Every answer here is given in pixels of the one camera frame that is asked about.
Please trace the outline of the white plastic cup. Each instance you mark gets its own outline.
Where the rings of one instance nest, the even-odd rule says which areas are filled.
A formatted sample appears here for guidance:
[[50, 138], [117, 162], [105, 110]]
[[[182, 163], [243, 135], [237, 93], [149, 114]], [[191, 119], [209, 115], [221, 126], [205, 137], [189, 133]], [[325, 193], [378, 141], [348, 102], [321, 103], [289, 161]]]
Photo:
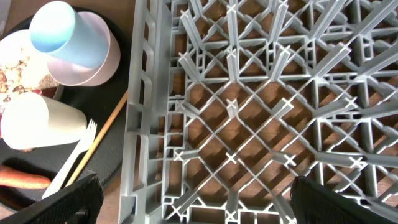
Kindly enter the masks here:
[[1, 120], [1, 136], [12, 149], [70, 144], [86, 131], [84, 113], [62, 102], [26, 92], [13, 98]]

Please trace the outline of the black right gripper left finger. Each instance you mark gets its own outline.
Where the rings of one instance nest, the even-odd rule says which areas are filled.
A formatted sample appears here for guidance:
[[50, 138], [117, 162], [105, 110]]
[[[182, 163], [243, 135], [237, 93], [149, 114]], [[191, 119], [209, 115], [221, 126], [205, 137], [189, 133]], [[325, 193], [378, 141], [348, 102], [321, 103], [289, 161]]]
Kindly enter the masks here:
[[19, 212], [1, 224], [96, 223], [104, 201], [96, 174], [90, 174]]

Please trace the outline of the grey plate with food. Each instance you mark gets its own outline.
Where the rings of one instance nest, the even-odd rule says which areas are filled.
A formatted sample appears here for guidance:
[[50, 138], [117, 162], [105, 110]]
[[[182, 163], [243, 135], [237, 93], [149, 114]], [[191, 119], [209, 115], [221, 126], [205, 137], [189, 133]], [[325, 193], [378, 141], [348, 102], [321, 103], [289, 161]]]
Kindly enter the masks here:
[[25, 92], [55, 100], [63, 93], [63, 86], [49, 73], [45, 56], [32, 46], [27, 29], [1, 41], [1, 110]]

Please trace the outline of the light blue plastic cup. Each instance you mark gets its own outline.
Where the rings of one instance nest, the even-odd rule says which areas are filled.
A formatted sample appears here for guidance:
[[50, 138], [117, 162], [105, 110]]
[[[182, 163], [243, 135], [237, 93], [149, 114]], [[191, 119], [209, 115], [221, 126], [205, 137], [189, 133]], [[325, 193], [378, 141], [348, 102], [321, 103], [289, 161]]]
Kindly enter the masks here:
[[52, 1], [33, 16], [30, 41], [41, 53], [83, 67], [102, 65], [108, 42], [64, 1]]

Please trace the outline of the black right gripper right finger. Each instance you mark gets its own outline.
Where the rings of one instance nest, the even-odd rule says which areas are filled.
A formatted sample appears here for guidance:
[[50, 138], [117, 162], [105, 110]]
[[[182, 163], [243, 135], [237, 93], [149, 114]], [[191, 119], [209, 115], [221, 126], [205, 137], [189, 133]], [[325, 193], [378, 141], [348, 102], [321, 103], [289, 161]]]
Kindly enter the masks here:
[[305, 176], [294, 179], [290, 198], [298, 223], [394, 224]]

